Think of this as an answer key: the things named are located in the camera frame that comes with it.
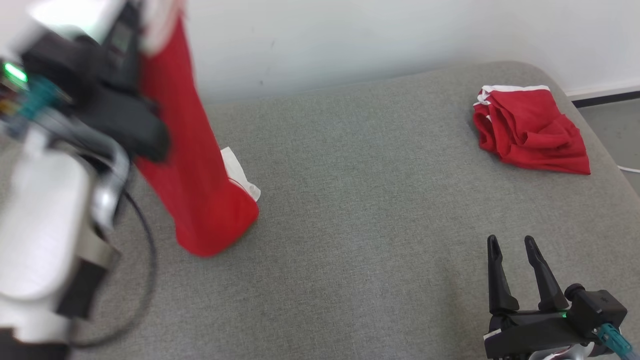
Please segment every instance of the wall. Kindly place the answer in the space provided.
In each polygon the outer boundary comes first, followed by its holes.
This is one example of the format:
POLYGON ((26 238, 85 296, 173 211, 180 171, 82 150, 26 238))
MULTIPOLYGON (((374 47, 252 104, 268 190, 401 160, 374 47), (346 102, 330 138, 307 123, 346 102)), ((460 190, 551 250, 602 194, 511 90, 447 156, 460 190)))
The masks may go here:
MULTIPOLYGON (((6 45, 33 0, 2 1, 6 45)), ((636 0, 188 0, 187 13, 205 102, 491 60, 533 63, 574 99, 640 90, 636 0)))

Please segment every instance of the green led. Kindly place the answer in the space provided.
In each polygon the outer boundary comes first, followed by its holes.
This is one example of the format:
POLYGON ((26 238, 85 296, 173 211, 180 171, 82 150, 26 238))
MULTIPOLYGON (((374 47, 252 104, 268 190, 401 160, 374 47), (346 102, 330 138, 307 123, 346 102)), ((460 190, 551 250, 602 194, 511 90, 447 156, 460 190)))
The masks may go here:
POLYGON ((25 74, 22 70, 18 69, 14 64, 5 63, 4 70, 9 74, 15 76, 18 80, 23 83, 27 82, 27 74, 25 74))

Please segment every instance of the gray fabric surface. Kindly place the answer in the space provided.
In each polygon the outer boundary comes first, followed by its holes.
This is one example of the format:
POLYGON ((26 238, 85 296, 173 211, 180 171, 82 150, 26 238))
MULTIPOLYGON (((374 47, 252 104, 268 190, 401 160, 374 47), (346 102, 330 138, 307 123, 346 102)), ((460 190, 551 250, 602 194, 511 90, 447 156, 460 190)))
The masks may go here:
MULTIPOLYGON (((159 242, 156 297, 128 338, 74 359, 484 359, 492 233, 522 308, 538 303, 530 234, 563 288, 606 288, 628 307, 623 329, 640 345, 640 202, 542 71, 491 63, 209 113, 262 189, 260 218, 226 252, 196 258, 137 181, 159 242), (592 175, 481 151, 471 104, 495 84, 550 86, 592 175)), ((141 293, 147 250, 132 211, 112 238, 124 256, 85 336, 122 323, 141 293)))

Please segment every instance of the white baseboard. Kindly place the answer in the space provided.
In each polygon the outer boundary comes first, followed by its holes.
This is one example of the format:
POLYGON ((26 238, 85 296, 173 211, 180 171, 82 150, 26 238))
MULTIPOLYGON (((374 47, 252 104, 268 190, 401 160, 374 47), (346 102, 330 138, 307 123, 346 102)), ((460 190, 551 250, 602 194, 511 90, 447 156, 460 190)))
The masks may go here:
POLYGON ((568 90, 564 93, 569 97, 569 100, 576 101, 590 99, 592 97, 624 94, 625 92, 634 91, 640 91, 640 78, 635 78, 619 83, 611 83, 608 85, 594 86, 593 88, 568 90))

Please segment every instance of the red cloth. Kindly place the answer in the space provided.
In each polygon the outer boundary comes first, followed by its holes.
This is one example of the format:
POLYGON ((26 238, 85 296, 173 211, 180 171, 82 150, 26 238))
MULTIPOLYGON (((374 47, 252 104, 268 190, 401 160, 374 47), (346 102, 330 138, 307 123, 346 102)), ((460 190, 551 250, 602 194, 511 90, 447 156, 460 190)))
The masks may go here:
POLYGON ((255 201, 230 181, 196 91, 182 20, 166 47, 143 63, 143 93, 158 102, 172 147, 161 164, 138 168, 175 221, 178 242, 198 256, 234 243, 258 217, 255 201))
POLYGON ((522 168, 589 175, 584 141, 546 86, 483 86, 474 104, 480 148, 522 168))

